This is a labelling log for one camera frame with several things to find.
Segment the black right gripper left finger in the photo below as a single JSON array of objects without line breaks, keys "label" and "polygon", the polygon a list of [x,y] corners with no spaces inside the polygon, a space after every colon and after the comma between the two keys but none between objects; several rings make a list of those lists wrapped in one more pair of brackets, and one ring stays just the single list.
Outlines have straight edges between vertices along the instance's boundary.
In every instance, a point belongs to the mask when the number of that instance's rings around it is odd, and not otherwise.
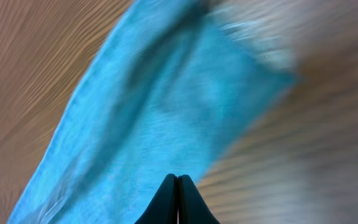
[{"label": "black right gripper left finger", "polygon": [[135,224],[174,224],[178,218],[177,177],[168,174]]}]

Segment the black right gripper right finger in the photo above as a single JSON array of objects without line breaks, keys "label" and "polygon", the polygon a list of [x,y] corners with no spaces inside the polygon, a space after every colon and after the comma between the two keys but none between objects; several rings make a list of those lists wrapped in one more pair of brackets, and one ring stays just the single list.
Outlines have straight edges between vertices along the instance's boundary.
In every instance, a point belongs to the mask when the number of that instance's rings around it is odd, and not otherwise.
[{"label": "black right gripper right finger", "polygon": [[189,175],[178,178],[179,224],[219,224]]}]

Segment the light blue denim jeans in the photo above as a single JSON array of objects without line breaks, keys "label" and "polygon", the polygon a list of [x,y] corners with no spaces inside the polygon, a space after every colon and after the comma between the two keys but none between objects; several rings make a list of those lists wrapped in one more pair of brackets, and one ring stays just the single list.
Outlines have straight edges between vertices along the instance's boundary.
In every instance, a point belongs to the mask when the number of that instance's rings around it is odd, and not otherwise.
[{"label": "light blue denim jeans", "polygon": [[135,1],[73,92],[9,223],[134,223],[163,178],[200,179],[296,84],[250,22]]}]

